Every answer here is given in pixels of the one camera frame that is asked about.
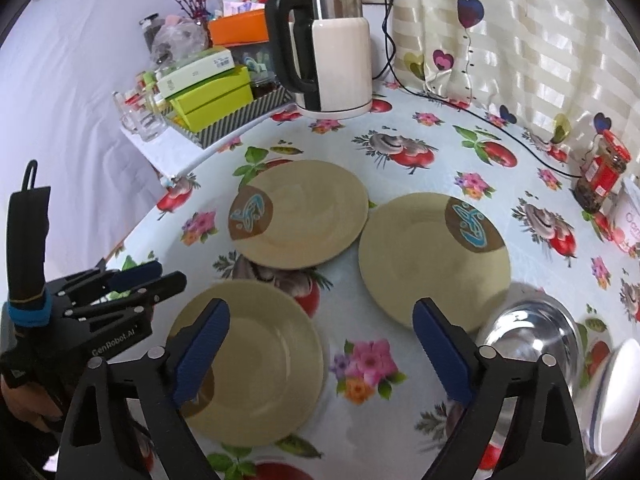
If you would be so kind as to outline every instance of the black kettle handle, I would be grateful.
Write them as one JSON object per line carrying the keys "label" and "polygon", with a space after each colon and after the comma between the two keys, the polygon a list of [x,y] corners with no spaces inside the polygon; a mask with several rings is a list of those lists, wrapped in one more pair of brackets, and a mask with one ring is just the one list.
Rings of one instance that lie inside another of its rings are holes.
{"label": "black kettle handle", "polygon": [[[296,71],[289,28],[289,13],[292,10],[306,14],[313,19],[311,0],[267,0],[264,16],[267,22],[271,56],[278,79],[291,92],[318,92],[318,83],[309,79],[301,79]],[[297,49],[305,48],[313,51],[313,45],[296,45]]]}

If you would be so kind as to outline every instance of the yellow box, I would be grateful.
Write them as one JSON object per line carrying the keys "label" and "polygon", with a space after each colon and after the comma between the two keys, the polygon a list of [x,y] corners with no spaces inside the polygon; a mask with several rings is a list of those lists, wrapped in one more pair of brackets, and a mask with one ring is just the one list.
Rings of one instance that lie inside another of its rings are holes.
{"label": "yellow box", "polygon": [[187,128],[199,132],[253,101],[249,82],[247,68],[237,66],[185,88],[169,102]]}

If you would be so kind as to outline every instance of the floral tablecloth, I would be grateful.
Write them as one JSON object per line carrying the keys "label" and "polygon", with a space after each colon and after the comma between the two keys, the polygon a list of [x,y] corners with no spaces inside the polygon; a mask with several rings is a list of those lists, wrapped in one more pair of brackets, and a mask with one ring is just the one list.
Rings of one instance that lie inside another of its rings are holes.
{"label": "floral tablecloth", "polygon": [[609,241],[604,217],[582,212],[569,179],[540,164],[505,131],[548,164],[567,170],[564,154],[536,143],[510,122],[511,114],[473,115],[392,83],[378,92],[372,113],[359,118],[314,121],[286,110],[241,137],[229,137],[228,145],[168,190],[108,262],[126,269],[157,259],[165,272],[181,270],[188,277],[184,293],[156,308],[153,335],[121,359],[164,344],[181,308],[218,280],[259,274],[312,317],[326,377],[306,424],[273,446],[254,449],[196,435],[226,480],[419,479],[452,427],[451,405],[415,335],[367,293],[357,243],[318,268],[292,274],[252,267],[234,251],[226,216],[238,188],[289,160],[312,158],[347,168],[367,187],[370,208],[419,191],[471,203],[504,238],[510,298],[543,289],[580,322],[586,343],[583,386],[609,351],[638,336],[636,256]]}

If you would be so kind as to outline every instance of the striped curtain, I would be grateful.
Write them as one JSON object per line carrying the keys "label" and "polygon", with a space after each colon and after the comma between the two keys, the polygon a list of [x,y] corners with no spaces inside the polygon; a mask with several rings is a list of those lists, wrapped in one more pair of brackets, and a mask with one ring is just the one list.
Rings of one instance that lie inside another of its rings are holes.
{"label": "striped curtain", "polygon": [[607,0],[395,0],[393,17],[407,87],[524,126],[577,162],[609,126],[640,174],[640,53]]}

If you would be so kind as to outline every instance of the white kettle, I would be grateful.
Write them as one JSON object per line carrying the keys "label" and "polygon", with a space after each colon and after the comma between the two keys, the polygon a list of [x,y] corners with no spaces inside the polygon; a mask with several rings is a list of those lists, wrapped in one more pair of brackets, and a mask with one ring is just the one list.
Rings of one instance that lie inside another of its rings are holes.
{"label": "white kettle", "polygon": [[371,52],[362,0],[267,0],[265,18],[276,75],[295,94],[300,113],[340,120],[369,111]]}

